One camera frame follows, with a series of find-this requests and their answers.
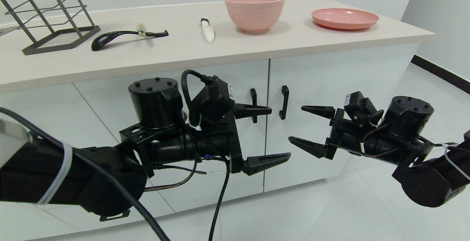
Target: knife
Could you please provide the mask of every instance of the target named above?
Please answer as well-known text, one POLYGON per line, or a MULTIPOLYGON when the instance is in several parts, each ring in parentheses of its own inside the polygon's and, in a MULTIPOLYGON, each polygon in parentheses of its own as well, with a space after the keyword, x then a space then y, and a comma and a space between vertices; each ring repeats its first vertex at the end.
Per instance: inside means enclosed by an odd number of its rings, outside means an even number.
POLYGON ((208 43, 213 43, 215 40, 214 28, 210 26, 209 20, 207 18, 201 19, 201 26, 203 27, 203 33, 206 41, 208 43))

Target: black cabinet handle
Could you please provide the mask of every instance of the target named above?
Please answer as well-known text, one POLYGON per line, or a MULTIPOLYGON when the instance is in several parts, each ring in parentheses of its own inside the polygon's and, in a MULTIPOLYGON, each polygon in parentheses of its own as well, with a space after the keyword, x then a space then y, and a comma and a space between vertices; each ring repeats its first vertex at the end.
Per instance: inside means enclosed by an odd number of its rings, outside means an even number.
POLYGON ((282 104, 282 110, 279 111, 279 117, 286 119, 287 114, 287 102, 289 101, 289 88, 284 85, 281 89, 282 95, 284 95, 284 103, 282 104))
MULTIPOLYGON (((252 103, 253 105, 258 105, 258 101, 257 101, 257 96, 256 96, 256 89, 250 89, 250 96, 252 96, 252 103)), ((252 120, 253 120, 253 123, 257 123, 258 122, 258 117, 255 115, 255 116, 252 116, 252 120)))
POLYGON ((108 218, 107 216, 100 216, 100 222, 106 222, 106 221, 111 221, 111 220, 126 218, 126 217, 129 216, 130 213, 131 213, 131 211, 130 211, 130 210, 127 210, 127 211, 123 212, 122 215, 119 216, 119 217, 108 218))

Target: black baseboard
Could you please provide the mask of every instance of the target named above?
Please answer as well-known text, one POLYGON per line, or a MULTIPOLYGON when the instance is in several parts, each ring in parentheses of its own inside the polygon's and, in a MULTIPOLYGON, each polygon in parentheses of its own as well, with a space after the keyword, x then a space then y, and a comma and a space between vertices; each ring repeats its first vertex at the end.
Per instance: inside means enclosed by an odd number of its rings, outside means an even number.
POLYGON ((424 70, 430 72, 431 74, 440 77, 441 79, 447 81, 448 83, 454 85, 455 87, 463 90, 470 94, 470 82, 466 81, 465 79, 445 70, 442 67, 439 67, 426 59, 423 59, 417 55, 411 59, 411 62, 418 67, 423 68, 424 70))

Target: kitchen counter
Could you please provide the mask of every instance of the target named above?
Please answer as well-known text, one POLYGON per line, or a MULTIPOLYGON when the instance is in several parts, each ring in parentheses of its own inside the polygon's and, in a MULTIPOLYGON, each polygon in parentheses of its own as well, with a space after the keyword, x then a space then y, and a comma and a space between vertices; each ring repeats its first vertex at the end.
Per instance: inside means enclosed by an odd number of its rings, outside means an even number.
MULTIPOLYGON (((311 12, 321 8, 351 8, 332 0, 286 0, 279 21, 263 35, 239 32, 230 20, 224 2, 130 8, 91 13, 101 32, 135 30, 139 22, 148 32, 168 30, 170 36, 141 40, 123 35, 106 49, 92 52, 92 40, 72 50, 28 55, 22 49, 31 44, 17 30, 0 37, 0 92, 52 86, 124 75, 144 74, 207 65, 254 61, 269 58, 310 55, 357 48, 418 43, 435 34, 381 16, 369 30, 345 32, 319 27, 311 12), (208 44, 200 27, 207 17, 216 39, 208 44)), ((60 22, 62 17, 52 18, 60 22)), ((78 25, 89 25, 83 15, 78 25)), ((36 38, 47 35, 35 29, 36 38)))

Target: black metal rack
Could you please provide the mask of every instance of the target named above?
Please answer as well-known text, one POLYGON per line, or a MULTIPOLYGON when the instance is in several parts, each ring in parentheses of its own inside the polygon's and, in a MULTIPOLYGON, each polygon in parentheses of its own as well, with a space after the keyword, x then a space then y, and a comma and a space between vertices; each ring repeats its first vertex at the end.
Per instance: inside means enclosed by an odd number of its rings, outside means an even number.
POLYGON ((66 7, 64 5, 64 2, 66 2, 66 0, 56 0, 57 4, 55 6, 46 7, 46 8, 39 8, 37 6, 37 3, 35 2, 35 0, 26 0, 25 2, 19 4, 15 7, 12 7, 8 3, 7 0, 0 0, 0 1, 3 3, 3 5, 5 5, 5 7, 8 10, 5 14, 6 15, 12 15, 12 17, 15 19, 15 21, 19 25, 18 29, 23 30, 26 33, 26 35, 32 41, 32 45, 29 45, 28 47, 26 47, 25 49, 22 50, 25 55, 34 55, 34 54, 40 54, 40 53, 47 53, 47 52, 54 52, 54 51, 72 49, 72 48, 77 47, 82 42, 89 39, 90 37, 92 37, 93 35, 95 35, 97 32, 100 31, 100 27, 93 23, 93 20, 91 20, 91 17, 90 17, 89 13, 86 10, 87 5, 83 5, 81 0, 76 0, 78 5, 68 6, 68 7, 66 7), (32 9, 20 10, 20 7, 22 7, 23 5, 26 5, 27 3, 29 3, 32 6, 32 9), (69 13, 69 9, 77 10, 77 12, 71 14, 71 13, 69 13), (57 11, 61 10, 63 12, 63 14, 67 17, 67 20, 65 22, 51 24, 45 18, 44 13, 49 12, 49 11, 56 11, 56 10, 57 11), (33 13, 36 13, 36 14, 34 16, 30 17, 28 20, 22 21, 19 14, 27 13, 27 12, 33 12, 33 13), (87 18, 90 22, 90 26, 78 27, 77 24, 74 22, 73 18, 76 17, 81 12, 83 12, 87 16, 87 18), (29 26, 28 27, 27 24, 31 20, 36 19, 37 17, 39 17, 44 24, 34 25, 34 26, 29 26), (65 25, 67 23, 69 23, 72 26, 72 28, 62 29, 62 30, 54 30, 54 26, 65 25), (39 27, 47 27, 50 30, 51 34, 47 35, 46 37, 44 37, 40 40, 37 40, 36 38, 34 38, 32 33, 30 32, 30 29, 39 28, 39 27), (42 45, 44 45, 45 43, 49 42, 50 40, 54 39, 55 37, 57 37, 59 35, 63 35, 63 34, 66 34, 66 33, 73 33, 73 32, 75 32, 78 35, 78 39, 71 42, 71 43, 62 44, 62 45, 48 46, 48 47, 41 47, 42 45))

